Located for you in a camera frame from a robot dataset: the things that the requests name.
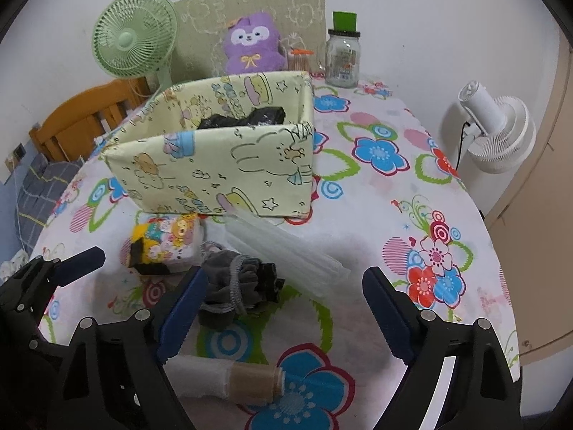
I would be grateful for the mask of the green cartoon cardboard panel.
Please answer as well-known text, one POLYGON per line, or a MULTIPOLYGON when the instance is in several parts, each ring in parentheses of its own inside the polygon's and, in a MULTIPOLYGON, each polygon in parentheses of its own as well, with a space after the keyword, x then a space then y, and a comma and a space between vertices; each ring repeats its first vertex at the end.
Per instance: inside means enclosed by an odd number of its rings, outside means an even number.
POLYGON ((258 12, 267 12, 274 19, 282 51, 315 52, 311 68, 319 69, 318 57, 324 54, 326 39, 325 0, 180 0, 174 6, 180 20, 171 62, 173 82, 222 75, 228 24, 258 12))

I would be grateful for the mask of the glass mug jar green lid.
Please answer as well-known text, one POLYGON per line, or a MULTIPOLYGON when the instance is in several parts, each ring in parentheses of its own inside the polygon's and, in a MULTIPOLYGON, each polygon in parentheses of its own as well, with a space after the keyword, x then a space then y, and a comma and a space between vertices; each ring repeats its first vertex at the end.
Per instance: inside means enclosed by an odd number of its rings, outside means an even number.
POLYGON ((356 22, 356 13, 336 11, 332 14, 322 67, 329 86, 353 89, 358 85, 361 45, 356 22))

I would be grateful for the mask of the black plastic bag roll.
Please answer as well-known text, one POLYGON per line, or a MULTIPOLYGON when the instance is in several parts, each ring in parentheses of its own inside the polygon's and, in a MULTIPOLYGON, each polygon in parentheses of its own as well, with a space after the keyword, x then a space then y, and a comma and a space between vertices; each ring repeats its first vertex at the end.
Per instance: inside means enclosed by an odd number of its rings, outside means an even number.
POLYGON ((231 118, 225 115, 211 115, 202 119, 198 129, 212 129, 221 127, 242 127, 258 125, 277 125, 285 122, 285 110, 282 107, 264 107, 253 109, 247 116, 241 119, 231 118))

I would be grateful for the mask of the yellow cartoon fabric box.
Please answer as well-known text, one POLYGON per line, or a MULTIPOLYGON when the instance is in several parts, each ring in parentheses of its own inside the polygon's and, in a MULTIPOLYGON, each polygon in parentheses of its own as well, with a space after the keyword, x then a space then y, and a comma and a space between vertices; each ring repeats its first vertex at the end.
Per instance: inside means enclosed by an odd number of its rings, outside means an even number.
POLYGON ((220 215, 234 207, 301 218, 311 207, 313 88, 303 71, 180 83, 127 119, 101 156, 145 212, 220 215), (282 107, 277 125, 198 129, 202 119, 241 119, 282 107))

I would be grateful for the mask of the yellow cartoon tissue pack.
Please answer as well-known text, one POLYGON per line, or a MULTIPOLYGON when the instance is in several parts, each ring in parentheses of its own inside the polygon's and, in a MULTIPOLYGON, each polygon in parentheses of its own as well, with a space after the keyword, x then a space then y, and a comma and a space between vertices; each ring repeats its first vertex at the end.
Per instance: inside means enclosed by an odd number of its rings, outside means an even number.
POLYGON ((203 236, 197 214, 151 218, 131 233, 128 267, 143 276, 187 272, 200 262, 203 236))

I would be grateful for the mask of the floral tablecloth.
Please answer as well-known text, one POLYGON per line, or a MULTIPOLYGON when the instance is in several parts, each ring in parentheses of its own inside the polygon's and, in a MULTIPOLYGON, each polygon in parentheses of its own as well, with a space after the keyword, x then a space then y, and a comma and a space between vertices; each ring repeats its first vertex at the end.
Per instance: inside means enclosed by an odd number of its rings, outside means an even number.
MULTIPOLYGON (((393 286, 441 319, 486 317, 514 381, 517 329, 491 237, 445 153, 381 82, 358 89, 315 84, 312 215, 270 219, 352 270, 340 294, 315 302, 285 286, 278 305, 214 332, 194 323, 182 353, 279 364, 285 396, 238 407, 187 400, 198 429, 372 429, 405 366, 393 357, 361 293, 363 272, 379 266, 393 286)), ((56 290, 41 322, 67 345, 85 316, 127 319, 177 283, 143 278, 126 266, 130 233, 144 214, 99 156, 86 161, 56 203, 33 256, 67 258, 99 245, 106 264, 56 290)))

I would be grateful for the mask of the white floor fan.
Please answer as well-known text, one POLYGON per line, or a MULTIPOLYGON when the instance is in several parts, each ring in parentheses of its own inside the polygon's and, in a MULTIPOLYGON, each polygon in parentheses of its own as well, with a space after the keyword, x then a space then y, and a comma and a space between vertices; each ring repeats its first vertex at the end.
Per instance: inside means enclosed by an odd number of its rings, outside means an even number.
POLYGON ((459 159, 467 154, 487 174, 503 174, 531 154, 537 136, 528 107, 517 97, 493 98, 472 80, 458 93, 458 103, 470 120, 462 127, 459 159))

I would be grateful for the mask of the grey drawstring pouch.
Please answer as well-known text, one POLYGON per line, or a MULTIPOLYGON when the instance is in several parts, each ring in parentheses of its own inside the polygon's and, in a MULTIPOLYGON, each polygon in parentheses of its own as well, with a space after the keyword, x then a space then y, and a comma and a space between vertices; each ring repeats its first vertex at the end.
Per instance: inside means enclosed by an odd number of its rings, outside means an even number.
POLYGON ((201 326, 222 331, 240 316, 257 314, 277 304, 285 280, 276 265, 225 249, 215 242, 201 245, 201 269, 208 279, 198 312, 201 326))

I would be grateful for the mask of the grey plaid pillow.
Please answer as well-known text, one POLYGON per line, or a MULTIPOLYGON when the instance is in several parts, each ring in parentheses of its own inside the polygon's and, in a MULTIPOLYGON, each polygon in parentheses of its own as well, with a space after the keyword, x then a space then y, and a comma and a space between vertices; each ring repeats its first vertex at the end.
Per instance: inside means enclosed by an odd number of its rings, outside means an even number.
POLYGON ((71 162, 49 161, 38 153, 28 166, 15 199, 16 235, 28 255, 83 163, 82 158, 71 162))

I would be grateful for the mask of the cotton swab container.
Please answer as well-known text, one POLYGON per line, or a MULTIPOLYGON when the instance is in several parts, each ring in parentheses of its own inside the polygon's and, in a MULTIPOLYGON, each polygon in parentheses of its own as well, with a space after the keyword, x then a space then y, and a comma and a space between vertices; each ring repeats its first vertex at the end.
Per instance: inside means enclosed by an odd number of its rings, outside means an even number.
POLYGON ((315 52, 309 49, 290 48, 286 55, 288 71, 311 71, 311 61, 315 52))

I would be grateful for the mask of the beige door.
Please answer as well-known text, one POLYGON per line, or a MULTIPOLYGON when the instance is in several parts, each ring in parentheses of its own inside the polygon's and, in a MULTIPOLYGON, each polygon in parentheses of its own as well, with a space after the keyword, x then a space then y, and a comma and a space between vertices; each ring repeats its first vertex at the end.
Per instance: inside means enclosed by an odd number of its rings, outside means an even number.
POLYGON ((486 218, 517 324, 521 363, 572 345, 572 48, 558 68, 536 145, 486 218))

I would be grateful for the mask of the purple plush toy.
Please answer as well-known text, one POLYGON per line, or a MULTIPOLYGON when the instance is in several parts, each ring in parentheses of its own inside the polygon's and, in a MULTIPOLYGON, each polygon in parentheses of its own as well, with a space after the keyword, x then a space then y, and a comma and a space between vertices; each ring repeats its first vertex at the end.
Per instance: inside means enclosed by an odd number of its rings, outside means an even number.
POLYGON ((231 24, 223 51, 227 75, 276 72, 287 65, 280 51, 279 30, 267 12, 243 16, 231 24))

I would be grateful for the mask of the wall power outlet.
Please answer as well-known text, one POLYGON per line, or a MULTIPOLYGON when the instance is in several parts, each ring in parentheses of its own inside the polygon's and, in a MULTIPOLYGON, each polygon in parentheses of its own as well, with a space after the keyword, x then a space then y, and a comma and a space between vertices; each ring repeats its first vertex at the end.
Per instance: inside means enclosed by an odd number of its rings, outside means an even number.
POLYGON ((21 161, 26 155, 26 150, 24 145, 19 144, 14 150, 13 150, 13 159, 16 162, 21 161))

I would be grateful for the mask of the clear plastic bag bundle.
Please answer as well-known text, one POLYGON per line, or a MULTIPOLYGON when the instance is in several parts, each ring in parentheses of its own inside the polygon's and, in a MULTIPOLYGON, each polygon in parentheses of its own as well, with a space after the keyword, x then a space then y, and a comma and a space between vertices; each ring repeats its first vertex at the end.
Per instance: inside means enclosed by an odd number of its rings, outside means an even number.
POLYGON ((234 249, 274 263, 280 278, 313 300, 332 297, 351 275, 335 258, 250 212, 231 212, 224 225, 234 249))

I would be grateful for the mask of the beige gauze roll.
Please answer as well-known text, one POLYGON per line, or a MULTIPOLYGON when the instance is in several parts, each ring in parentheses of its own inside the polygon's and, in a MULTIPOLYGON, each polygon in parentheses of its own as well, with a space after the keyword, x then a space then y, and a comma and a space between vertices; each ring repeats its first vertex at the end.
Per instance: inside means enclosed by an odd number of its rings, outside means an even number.
POLYGON ((178 397, 214 397, 235 404, 264 406, 285 393, 281 366, 177 355, 164 365, 178 397))

